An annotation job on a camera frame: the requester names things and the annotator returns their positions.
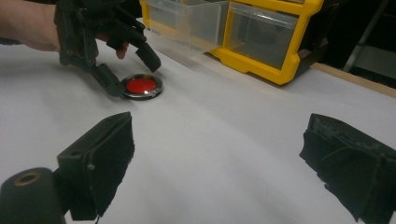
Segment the white surface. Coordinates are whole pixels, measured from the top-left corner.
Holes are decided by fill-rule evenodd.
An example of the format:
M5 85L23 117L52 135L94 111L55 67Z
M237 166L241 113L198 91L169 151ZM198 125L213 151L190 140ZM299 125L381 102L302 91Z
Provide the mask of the white surface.
M99 48L119 79L148 71L133 47L123 61ZM56 53L0 46L0 182L56 169L97 122L131 111L134 159L100 223L355 223L299 157L303 133L319 113L396 148L396 99L313 69L279 88L206 55L160 57L163 94L134 102Z

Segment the robotic hand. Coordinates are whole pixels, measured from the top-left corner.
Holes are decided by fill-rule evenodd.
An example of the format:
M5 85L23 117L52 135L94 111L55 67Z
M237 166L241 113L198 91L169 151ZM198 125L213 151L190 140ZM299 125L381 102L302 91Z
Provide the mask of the robotic hand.
M161 66L143 34L145 26L124 10L124 0L59 0L55 23L61 44L60 61L90 72L111 96L121 96L126 90L104 64L96 66L95 37L110 35L107 45L119 49L123 42L137 47L137 56L151 72Z
M102 217L134 156L131 113L103 119L58 155L59 168L33 168L0 190L1 224L65 224Z

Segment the yellow storage bin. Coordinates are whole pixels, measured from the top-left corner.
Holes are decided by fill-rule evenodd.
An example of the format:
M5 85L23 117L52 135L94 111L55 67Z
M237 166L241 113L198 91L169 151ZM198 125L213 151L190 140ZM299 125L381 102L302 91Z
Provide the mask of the yellow storage bin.
M150 27L145 1L149 0L141 0L143 19ZM340 5L337 0L228 0L228 3L225 29L218 30L223 36L222 44L209 53L241 73L251 73L278 85L293 80L324 54L326 34Z
M220 29L224 30L227 1L142 0L141 3L144 23L155 36L153 44L187 56L221 46L224 35ZM224 14L223 22L220 22L221 14Z

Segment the human hand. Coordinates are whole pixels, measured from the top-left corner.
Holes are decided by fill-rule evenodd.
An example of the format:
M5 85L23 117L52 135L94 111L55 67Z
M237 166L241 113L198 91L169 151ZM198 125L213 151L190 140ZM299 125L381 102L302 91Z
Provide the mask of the human hand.
M0 0L0 37L18 40L32 49L59 52L61 47L54 14L55 5ZM107 41L108 35L99 34L97 38ZM116 50L119 59L125 57L128 46L125 42Z

